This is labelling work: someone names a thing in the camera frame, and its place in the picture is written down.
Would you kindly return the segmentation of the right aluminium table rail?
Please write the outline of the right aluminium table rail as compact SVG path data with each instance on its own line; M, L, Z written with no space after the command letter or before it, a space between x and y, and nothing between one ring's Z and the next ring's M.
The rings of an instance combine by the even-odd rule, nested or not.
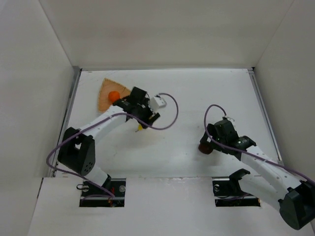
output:
M268 129L268 134L269 134L269 136L272 139L273 149L277 153L276 154L277 163L280 164L280 165L283 165L284 164L283 163L283 158L282 158L282 155L280 153L280 149L279 149L278 143L276 141L276 137L275 137L272 125L270 123L270 119L269 119L269 116L267 114L267 110L266 110L266 107L265 107L265 104L264 104L264 101L263 101L263 98L262 98L262 95L261 95L261 92L260 92L260 89L259 89L259 86L258 86L258 83L257 83L257 79L256 79L255 72L254 72L254 67L251 67L251 68L248 69L248 74L249 74L250 80L252 82L252 86L253 86L254 92L255 92L256 97L258 99L259 107L260 107L260 110L262 112L265 125L266 125L266 127Z

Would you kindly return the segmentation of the woven orange fruit basket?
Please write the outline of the woven orange fruit basket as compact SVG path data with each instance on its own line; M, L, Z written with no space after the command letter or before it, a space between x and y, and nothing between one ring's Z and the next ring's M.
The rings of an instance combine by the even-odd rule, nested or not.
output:
M131 90L124 85L108 78L104 78L100 86L97 99L97 109L100 113L104 113L113 104L108 100L108 93L113 90L118 91L121 95L121 98L124 98L131 93Z

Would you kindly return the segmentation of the orange fake orange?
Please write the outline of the orange fake orange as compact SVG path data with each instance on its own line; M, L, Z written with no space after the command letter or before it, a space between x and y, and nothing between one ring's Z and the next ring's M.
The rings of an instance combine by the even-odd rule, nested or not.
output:
M118 91L110 91L108 93L108 100L110 103L114 103L115 101L119 100L121 98L121 95Z

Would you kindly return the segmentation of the aluminium table edge rail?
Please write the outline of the aluminium table edge rail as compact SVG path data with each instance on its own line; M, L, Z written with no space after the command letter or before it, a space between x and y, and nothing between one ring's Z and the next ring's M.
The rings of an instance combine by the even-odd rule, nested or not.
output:
M66 109L64 112L63 120L62 120L62 126L61 126L60 134L58 137L57 145L60 144L63 140L63 135L64 135L64 132L67 128L69 119L70 119L75 95L76 95L77 88L78 88L78 83L79 83L81 72L82 72L82 68L80 68L79 66L73 66L72 68L74 71L74 75L73 75L73 79L72 79L72 83L71 83L71 87L70 87L70 92L69 92L67 103L66 103ZM51 159L49 162L49 164L54 166L54 167L58 166L58 161L57 161L56 156L58 156L58 152L55 152L51 156ZM48 167L49 167L48 177L55 177L56 176L56 170L50 166L48 166Z

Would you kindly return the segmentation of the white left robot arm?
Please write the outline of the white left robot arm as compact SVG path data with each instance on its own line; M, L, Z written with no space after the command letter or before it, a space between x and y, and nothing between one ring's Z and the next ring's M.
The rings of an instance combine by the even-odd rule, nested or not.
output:
M97 166L95 146L109 132L130 119L125 113L145 123L149 121L153 112L146 94L146 91L134 87L130 95L115 101L89 124L79 129L68 128L63 136L64 141L75 134L79 135L60 147L58 161L76 174L103 188L109 188L111 177Z

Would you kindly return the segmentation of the dark red fake apple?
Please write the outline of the dark red fake apple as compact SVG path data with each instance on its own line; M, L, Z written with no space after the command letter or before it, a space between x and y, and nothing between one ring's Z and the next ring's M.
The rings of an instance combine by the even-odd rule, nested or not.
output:
M213 152L213 148L211 147L210 144L202 144L200 143L199 146L198 146L198 150L203 153L203 154L206 154L206 155L209 155Z

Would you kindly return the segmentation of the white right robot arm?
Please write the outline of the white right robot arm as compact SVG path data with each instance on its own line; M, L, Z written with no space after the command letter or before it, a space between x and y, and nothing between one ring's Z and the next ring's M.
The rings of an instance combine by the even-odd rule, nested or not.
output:
M239 136L233 123L227 118L215 124L206 123L205 133L198 149L204 154L218 152L234 156L252 168L230 174L227 181L213 181L217 197L235 200L246 194L252 195L272 206L280 213L286 224L295 230L302 229L315 218L315 185L300 180L285 167L273 162L248 136Z

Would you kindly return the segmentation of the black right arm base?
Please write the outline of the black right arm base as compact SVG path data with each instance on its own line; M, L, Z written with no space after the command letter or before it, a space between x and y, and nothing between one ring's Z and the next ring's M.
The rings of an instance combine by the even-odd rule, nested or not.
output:
M239 181L249 175L245 169L239 169L228 177L212 178L216 207L260 207L260 199L241 190Z

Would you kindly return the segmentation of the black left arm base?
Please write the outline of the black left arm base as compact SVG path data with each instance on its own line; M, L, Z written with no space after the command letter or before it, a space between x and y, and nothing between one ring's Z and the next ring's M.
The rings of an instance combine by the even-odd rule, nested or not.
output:
M78 184L81 191L79 207L124 207L126 194L126 178L113 178L104 185L107 191L96 187L88 181Z

